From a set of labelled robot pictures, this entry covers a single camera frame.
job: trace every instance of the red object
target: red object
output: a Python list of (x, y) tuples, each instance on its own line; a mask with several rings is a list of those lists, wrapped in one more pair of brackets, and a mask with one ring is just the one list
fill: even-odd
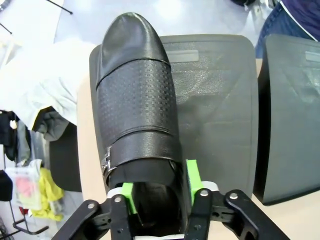
[(28, 214), (29, 209), (24, 209), (21, 206), (19, 207), (19, 209), (20, 209), (20, 212), (21, 212), (22, 215)]

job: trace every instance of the woven leather texture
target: woven leather texture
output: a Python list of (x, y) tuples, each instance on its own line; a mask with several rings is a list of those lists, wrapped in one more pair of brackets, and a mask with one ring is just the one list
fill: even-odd
[(164, 62), (141, 59), (122, 65), (102, 80), (97, 102), (105, 149), (137, 131), (179, 135), (175, 87)]

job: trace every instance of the person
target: person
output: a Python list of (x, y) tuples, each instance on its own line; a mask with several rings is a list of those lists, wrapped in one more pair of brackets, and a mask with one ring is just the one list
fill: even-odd
[(265, 38), (282, 34), (320, 40), (320, 0), (282, 0), (272, 10), (260, 32), (255, 47), (257, 59), (263, 57)]

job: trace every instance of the gray mat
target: gray mat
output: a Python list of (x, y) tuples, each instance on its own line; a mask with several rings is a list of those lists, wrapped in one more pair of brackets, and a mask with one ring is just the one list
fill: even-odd
[(320, 187), (320, 43), (271, 35), (264, 55), (259, 127), (270, 135), (259, 132), (259, 145), (270, 144), (258, 149), (269, 155), (258, 154), (255, 194), (269, 205)]
[[(197, 159), (203, 181), (222, 193), (240, 189), (251, 196), (258, 144), (258, 84), (254, 48), (235, 35), (161, 37), (167, 51), (178, 104), (185, 159)], [(90, 56), (95, 65), (98, 48)], [(93, 114), (96, 76), (90, 71)], [(100, 158), (104, 153), (96, 116)]]

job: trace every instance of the white cloth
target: white cloth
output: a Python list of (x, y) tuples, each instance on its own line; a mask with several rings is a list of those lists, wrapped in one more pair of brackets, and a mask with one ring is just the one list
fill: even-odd
[(77, 92), (94, 47), (71, 39), (17, 55), (0, 71), (0, 109), (14, 111), (29, 130), (50, 106), (77, 125)]

